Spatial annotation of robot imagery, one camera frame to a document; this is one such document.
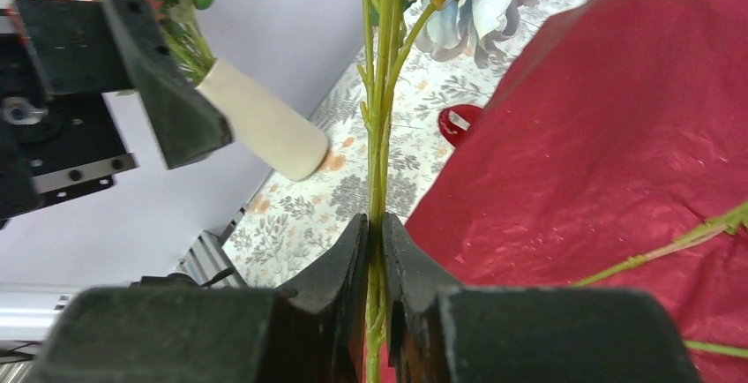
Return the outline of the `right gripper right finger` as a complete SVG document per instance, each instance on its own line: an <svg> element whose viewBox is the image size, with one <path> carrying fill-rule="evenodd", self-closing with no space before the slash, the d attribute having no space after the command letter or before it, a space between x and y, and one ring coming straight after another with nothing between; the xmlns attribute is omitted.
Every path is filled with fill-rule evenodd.
<svg viewBox="0 0 748 383"><path fill-rule="evenodd" d="M669 314L632 289L468 286L382 221L399 382L697 382Z"/></svg>

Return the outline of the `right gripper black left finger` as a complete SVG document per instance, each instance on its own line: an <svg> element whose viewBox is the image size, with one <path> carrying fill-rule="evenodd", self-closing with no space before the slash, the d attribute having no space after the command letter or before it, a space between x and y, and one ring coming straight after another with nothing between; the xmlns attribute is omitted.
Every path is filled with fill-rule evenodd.
<svg viewBox="0 0 748 383"><path fill-rule="evenodd" d="M31 382L358 382L369 223L275 289L175 284L74 297Z"/></svg>

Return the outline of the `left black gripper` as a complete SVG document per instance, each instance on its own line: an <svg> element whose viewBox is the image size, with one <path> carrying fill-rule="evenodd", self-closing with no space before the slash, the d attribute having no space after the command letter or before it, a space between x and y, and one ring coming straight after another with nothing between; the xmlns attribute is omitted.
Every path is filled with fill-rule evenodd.
<svg viewBox="0 0 748 383"><path fill-rule="evenodd" d="M234 141L228 120L180 72L145 0L103 0L104 17L168 169ZM136 169L100 93L45 93L11 6L1 10L1 223L113 187Z"/></svg>

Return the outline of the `red ribbon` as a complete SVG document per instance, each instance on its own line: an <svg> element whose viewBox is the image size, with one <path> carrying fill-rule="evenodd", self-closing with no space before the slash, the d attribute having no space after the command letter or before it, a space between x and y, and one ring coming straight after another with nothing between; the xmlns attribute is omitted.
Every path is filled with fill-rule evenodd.
<svg viewBox="0 0 748 383"><path fill-rule="evenodd" d="M457 147L464 139L471 124L482 114L482 107L458 104L442 109L438 115L438 129L445 140Z"/></svg>

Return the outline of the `light blue flower stem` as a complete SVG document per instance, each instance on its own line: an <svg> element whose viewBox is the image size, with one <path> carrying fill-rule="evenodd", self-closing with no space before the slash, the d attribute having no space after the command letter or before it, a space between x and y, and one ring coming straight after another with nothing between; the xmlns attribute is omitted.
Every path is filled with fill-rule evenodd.
<svg viewBox="0 0 748 383"><path fill-rule="evenodd" d="M370 248L365 310L365 381L381 380L385 343L385 218L395 87L413 47L445 62L471 50L485 68L497 44L512 38L519 8L535 0L362 0L366 90L360 105L368 133Z"/></svg>

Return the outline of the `brown and red wrapping paper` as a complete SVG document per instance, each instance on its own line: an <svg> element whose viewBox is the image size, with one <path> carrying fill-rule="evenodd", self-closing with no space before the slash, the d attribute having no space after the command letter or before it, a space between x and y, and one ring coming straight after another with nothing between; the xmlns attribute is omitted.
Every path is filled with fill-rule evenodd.
<svg viewBox="0 0 748 383"><path fill-rule="evenodd" d="M747 0L589 0L548 18L407 221L468 286L559 287L747 198ZM653 297L681 340L747 344L747 233L590 289ZM745 360L688 353L699 382Z"/></svg>

